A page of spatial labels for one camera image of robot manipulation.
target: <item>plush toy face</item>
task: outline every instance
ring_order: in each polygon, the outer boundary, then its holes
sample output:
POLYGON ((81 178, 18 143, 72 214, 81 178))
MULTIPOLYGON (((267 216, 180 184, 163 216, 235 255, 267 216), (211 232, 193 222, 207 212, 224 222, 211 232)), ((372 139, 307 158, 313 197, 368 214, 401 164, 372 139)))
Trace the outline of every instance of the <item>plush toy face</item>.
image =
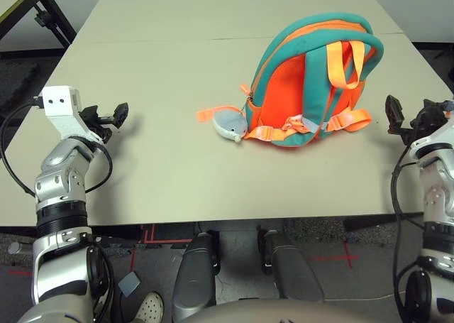
POLYGON ((237 111, 221 110, 214 114, 213 124, 223 137, 239 142, 248 130, 246 118, 237 111))

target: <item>white shoe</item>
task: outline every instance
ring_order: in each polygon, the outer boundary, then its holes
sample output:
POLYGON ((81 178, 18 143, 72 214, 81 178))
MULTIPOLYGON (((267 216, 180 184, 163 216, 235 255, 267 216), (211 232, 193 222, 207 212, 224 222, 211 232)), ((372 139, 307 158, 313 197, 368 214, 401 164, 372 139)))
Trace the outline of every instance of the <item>white shoe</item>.
POLYGON ((135 315, 144 323, 161 323, 164 314, 164 302, 157 292, 150 292, 143 300, 135 315))

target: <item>orange backpack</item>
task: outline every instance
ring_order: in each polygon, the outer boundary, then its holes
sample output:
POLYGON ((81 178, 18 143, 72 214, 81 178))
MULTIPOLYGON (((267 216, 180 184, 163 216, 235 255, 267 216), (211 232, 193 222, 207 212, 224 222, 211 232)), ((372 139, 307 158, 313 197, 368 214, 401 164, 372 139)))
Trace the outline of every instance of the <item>orange backpack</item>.
POLYGON ((371 116, 354 107, 382 56, 382 43, 361 16, 327 13, 293 23, 268 46, 251 88, 242 87, 244 138, 303 146, 363 128, 371 116))

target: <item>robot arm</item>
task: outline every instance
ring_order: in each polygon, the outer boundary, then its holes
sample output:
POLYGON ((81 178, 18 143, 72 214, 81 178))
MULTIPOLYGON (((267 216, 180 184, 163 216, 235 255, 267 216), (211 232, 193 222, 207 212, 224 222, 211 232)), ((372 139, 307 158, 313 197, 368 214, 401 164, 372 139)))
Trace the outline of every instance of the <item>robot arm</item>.
POLYGON ((114 275, 87 223, 84 177, 97 151, 106 153, 111 129, 105 125, 121 126, 128 106, 120 105, 112 117, 103 119, 96 107, 79 112, 73 88, 46 87, 42 98, 45 114, 62 140, 35 179, 34 307, 19 322, 98 322, 111 301, 114 275))
POLYGON ((389 133, 410 145, 424 189, 423 248, 406 286, 405 310, 412 322, 454 322, 454 102, 424 101, 412 129, 401 128, 399 101, 388 96, 389 133))

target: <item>orange strap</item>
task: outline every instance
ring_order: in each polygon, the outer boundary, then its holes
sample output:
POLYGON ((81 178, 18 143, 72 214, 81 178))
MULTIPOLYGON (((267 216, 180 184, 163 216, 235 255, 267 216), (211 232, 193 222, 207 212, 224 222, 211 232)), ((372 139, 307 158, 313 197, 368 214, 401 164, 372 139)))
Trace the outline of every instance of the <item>orange strap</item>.
POLYGON ((366 109, 352 110, 349 107, 340 114, 331 117, 326 125, 326 132, 345 129, 357 131, 364 128, 372 121, 372 117, 366 109))
MULTIPOLYGON (((294 133, 314 132, 303 125, 302 115, 289 117, 281 129, 272 126, 257 126, 244 138, 256 138, 261 141, 283 141, 294 133)), ((340 114, 335 115, 322 125, 325 132, 345 129, 346 131, 357 131, 364 128, 372 120, 365 109, 351 110, 345 109, 340 114)))
POLYGON ((213 118, 214 113, 216 113, 217 111, 220 111, 220 110, 234 110, 237 112, 241 112, 241 110, 239 108, 237 108, 236 106, 231 106, 231 105, 218 106, 216 108, 210 108, 210 109, 198 111, 197 120, 199 120, 199 122, 209 121, 210 119, 213 118))
POLYGON ((326 59, 328 63, 328 78, 334 87, 341 89, 355 89, 360 82, 362 66, 364 65, 365 46, 360 41, 350 41, 353 52, 353 65, 356 72, 356 80, 347 83, 343 70, 342 43, 336 41, 326 46, 326 59))
POLYGON ((283 141, 294 133, 311 132, 302 123, 302 115, 289 117, 282 129, 273 128, 272 126, 257 126, 244 138, 257 138, 261 141, 283 141))
POLYGON ((250 133, 247 133, 243 138, 256 138, 261 141, 283 141, 288 136, 293 135, 297 131, 294 129, 282 130, 272 126, 257 126, 250 133))

